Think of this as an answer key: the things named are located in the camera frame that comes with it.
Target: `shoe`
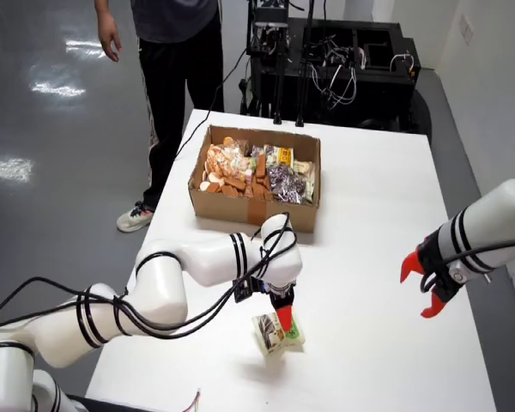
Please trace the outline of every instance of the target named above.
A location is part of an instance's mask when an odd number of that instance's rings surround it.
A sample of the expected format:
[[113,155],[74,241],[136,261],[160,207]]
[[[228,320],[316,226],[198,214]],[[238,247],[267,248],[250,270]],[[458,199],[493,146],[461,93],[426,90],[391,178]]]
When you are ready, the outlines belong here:
[[131,233],[146,227],[155,215],[155,211],[143,202],[136,202],[134,209],[124,213],[117,220],[117,228],[120,232]]

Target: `black pants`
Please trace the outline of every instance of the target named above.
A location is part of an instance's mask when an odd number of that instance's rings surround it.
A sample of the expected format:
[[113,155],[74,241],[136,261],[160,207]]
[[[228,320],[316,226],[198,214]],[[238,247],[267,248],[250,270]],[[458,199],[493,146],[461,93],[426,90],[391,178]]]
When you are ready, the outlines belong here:
[[[157,44],[140,39],[139,49],[151,122],[150,187],[143,193],[143,203],[156,208],[181,144],[185,81],[195,108],[209,110],[223,80],[219,12],[187,41]],[[212,110],[224,111],[223,88],[218,90]]]

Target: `electrical outlet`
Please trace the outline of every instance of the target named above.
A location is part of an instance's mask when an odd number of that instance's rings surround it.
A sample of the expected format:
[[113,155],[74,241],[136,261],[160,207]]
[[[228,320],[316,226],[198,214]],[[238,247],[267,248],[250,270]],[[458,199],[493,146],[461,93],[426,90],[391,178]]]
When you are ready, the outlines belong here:
[[463,41],[466,45],[470,45],[471,38],[473,37],[473,27],[470,25],[470,21],[467,20],[465,15],[460,17],[460,33],[463,36]]

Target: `man's hand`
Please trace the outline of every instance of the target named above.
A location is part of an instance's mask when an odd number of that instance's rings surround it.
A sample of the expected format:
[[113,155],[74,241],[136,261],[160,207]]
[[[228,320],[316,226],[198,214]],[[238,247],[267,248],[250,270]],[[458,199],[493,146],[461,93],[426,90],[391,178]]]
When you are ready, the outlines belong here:
[[122,45],[118,36],[117,24],[114,22],[111,13],[103,12],[97,15],[97,31],[100,36],[103,52],[113,61],[118,61],[118,54],[122,53]]

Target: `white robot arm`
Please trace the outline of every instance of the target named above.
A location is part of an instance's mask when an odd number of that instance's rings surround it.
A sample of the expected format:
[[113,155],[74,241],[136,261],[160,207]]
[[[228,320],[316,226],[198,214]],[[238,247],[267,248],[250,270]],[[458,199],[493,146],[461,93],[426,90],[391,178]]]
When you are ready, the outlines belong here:
[[[218,300],[218,312],[233,293],[236,300],[254,291],[268,293],[282,327],[289,330],[293,288],[302,263],[288,215],[270,217],[261,227],[261,236],[261,245],[243,233],[193,244],[148,243],[137,255],[136,286],[131,293],[118,297],[107,285],[95,284],[86,295],[64,305],[69,307],[0,327],[0,396],[4,388],[15,388],[30,405],[36,354],[53,367],[66,367],[116,336],[168,339],[199,329],[173,335],[179,327],[205,318],[201,314],[185,322],[183,271],[205,287],[234,281]],[[114,304],[100,302],[99,297]]]
[[411,271],[423,275],[431,294],[432,318],[467,282],[515,259],[515,179],[507,180],[431,233],[403,262],[401,282]]

